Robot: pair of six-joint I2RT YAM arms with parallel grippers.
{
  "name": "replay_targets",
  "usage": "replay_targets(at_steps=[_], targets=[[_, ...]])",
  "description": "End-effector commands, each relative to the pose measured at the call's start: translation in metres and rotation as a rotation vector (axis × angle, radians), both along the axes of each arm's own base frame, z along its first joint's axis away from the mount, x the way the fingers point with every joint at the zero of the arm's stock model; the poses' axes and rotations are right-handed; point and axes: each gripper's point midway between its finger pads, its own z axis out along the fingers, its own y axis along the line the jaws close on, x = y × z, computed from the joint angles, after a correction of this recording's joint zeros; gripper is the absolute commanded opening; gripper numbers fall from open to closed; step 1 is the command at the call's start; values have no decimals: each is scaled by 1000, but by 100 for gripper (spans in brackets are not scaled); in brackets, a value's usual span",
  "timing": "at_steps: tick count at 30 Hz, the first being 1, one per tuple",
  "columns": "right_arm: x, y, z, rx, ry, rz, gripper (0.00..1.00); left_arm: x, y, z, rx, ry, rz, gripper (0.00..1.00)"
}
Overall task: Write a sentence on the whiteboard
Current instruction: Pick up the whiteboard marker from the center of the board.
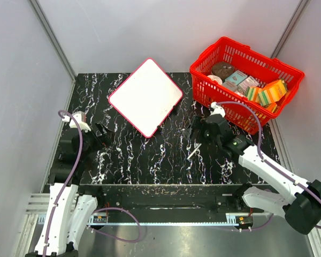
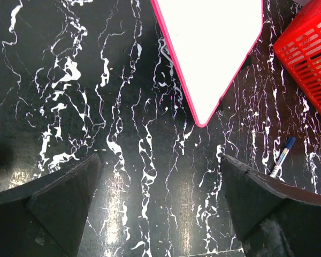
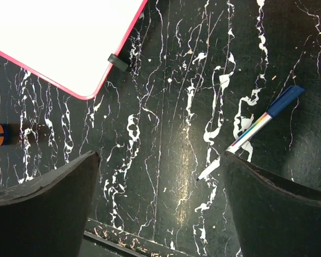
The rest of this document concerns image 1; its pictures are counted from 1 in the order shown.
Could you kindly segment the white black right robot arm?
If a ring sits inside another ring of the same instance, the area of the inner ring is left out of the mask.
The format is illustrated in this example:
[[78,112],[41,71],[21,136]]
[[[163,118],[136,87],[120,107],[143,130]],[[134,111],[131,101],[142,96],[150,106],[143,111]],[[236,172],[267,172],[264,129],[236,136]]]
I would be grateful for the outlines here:
[[264,179],[275,192],[243,184],[232,194],[232,206],[239,212],[261,209],[280,216],[297,232],[307,235],[321,221],[321,182],[309,182],[288,171],[258,149],[244,135],[235,135],[221,114],[195,116],[186,135]]

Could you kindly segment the white blue whiteboard marker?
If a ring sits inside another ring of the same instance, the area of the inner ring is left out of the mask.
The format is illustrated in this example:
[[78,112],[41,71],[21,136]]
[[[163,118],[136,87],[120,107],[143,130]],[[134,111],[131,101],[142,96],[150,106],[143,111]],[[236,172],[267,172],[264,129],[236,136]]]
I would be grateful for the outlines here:
[[197,144],[196,148],[188,155],[187,160],[190,160],[190,158],[199,150],[201,145],[201,143]]

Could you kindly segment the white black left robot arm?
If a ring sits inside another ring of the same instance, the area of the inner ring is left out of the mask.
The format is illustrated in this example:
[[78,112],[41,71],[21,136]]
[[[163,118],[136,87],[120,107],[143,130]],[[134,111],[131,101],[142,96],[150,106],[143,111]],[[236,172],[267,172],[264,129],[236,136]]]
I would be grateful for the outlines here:
[[91,164],[90,155],[112,145],[114,132],[101,123],[89,131],[67,128],[59,140],[50,170],[48,210],[40,238],[27,256],[78,256],[87,222],[105,206],[101,189],[80,184]]

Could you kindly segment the pink framed whiteboard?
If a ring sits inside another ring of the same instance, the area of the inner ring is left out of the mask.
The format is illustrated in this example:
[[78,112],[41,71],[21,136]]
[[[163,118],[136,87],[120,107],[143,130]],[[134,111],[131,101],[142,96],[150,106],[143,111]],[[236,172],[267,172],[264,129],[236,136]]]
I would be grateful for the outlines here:
[[145,138],[151,138],[183,97],[182,90],[151,58],[109,96],[109,103]]

